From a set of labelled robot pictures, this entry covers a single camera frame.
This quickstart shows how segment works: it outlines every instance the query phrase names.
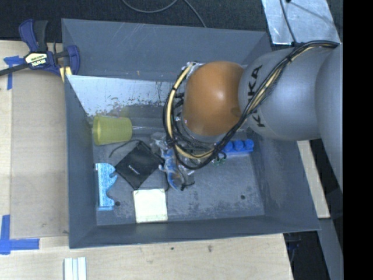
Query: yellow plastic cup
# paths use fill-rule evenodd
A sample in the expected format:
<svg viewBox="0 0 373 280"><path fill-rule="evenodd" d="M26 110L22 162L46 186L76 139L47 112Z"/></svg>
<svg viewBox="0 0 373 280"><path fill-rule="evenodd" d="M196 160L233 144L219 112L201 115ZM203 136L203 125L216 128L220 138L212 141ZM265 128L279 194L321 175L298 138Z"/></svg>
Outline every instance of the yellow plastic cup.
<svg viewBox="0 0 373 280"><path fill-rule="evenodd" d="M127 117L97 115L93 119L93 139L96 145L129 141L132 123Z"/></svg>

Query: blue clamp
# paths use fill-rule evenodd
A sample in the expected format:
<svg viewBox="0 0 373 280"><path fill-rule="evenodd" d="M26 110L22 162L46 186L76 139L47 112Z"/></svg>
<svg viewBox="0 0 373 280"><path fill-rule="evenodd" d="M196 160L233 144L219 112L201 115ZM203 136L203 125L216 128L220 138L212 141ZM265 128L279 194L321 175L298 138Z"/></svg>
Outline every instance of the blue clamp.
<svg viewBox="0 0 373 280"><path fill-rule="evenodd" d="M229 141L223 148L227 158L248 155L254 151L254 142L251 139Z"/></svg>
<svg viewBox="0 0 373 280"><path fill-rule="evenodd" d="M23 57L23 61L21 61L20 58L17 59L17 66L12 64L9 68L1 70L0 76L11 74L12 72L25 68L30 68L32 70L42 69L43 71L61 76L61 66L58 64L57 59L62 57L69 57L68 65L70 66L71 72L74 75L78 73L80 68L80 56L77 46L69 45L67 46L66 51L60 53L48 51L47 44L45 43L45 28L47 23L48 21L45 20L34 21L33 19L29 19L19 26L21 39L27 44L30 52ZM8 89L10 88L12 88L12 77L10 77L10 80L8 77Z"/></svg>
<svg viewBox="0 0 373 280"><path fill-rule="evenodd" d="M39 239L9 239L10 215L2 217L1 236L0 236L0 254L9 255L15 250L38 250Z"/></svg>

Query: metal sheet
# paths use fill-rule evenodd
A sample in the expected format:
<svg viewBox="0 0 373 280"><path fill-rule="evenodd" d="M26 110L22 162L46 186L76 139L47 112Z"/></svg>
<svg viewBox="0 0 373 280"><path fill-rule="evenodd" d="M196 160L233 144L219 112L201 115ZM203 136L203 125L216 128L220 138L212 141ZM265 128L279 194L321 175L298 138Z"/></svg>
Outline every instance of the metal sheet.
<svg viewBox="0 0 373 280"><path fill-rule="evenodd" d="M340 43L326 0L283 1L290 28L297 42L330 40ZM262 0L268 29L274 44L293 41L281 9L280 0Z"/></svg>

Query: gray bin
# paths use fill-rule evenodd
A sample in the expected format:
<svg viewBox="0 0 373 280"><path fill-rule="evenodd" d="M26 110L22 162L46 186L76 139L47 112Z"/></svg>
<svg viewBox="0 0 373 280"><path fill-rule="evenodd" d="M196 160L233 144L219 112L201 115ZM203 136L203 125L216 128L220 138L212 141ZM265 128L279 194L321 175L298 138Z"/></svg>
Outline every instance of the gray bin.
<svg viewBox="0 0 373 280"><path fill-rule="evenodd" d="M64 46L76 44L80 49L80 75L147 80L154 85L172 84L188 61L226 60L247 65L270 51L267 35L257 31L64 19L62 35ZM109 159L108 154L117 145L94 145L92 118L81 99L104 93L89 88L76 92L73 82L77 78L65 81L70 248L319 229L296 142L256 134L250 134L255 147L249 156L196 171L195 185L184 192L169 189L166 223L136 224L131 188L119 179L109 194L121 200L121 209L98 211L94 164L115 164L119 158ZM106 113L107 105L101 106ZM147 106L151 111L143 112L157 121L160 105ZM149 117L142 120L139 116L141 108L136 105L126 113L139 123L147 121ZM146 141L149 135L139 138ZM160 187L161 178L159 171L154 172L141 188Z"/></svg>

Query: blue plastic block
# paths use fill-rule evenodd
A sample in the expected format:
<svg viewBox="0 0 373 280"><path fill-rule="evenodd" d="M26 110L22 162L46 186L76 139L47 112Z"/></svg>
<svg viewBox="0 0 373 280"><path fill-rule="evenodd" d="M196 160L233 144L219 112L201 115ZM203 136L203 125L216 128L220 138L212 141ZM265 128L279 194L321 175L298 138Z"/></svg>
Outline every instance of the blue plastic block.
<svg viewBox="0 0 373 280"><path fill-rule="evenodd" d="M107 163L96 164L96 171L98 175L98 210L110 211L113 209L114 200L107 196L107 191L116 182L118 176L113 175L115 167Z"/></svg>
<svg viewBox="0 0 373 280"><path fill-rule="evenodd" d="M251 139L229 141L223 148L227 158L245 156L254 151L254 142Z"/></svg>
<svg viewBox="0 0 373 280"><path fill-rule="evenodd" d="M11 56L11 57L5 57L4 62L7 64L8 67L12 67L14 65L20 65L24 63L24 60L22 57L18 56ZM6 87L7 90L12 89L13 87L13 75L10 73L8 75L8 85Z"/></svg>
<svg viewBox="0 0 373 280"><path fill-rule="evenodd" d="M2 217L1 236L0 236L0 254L9 255L13 250L38 250L39 239L9 239L10 215Z"/></svg>

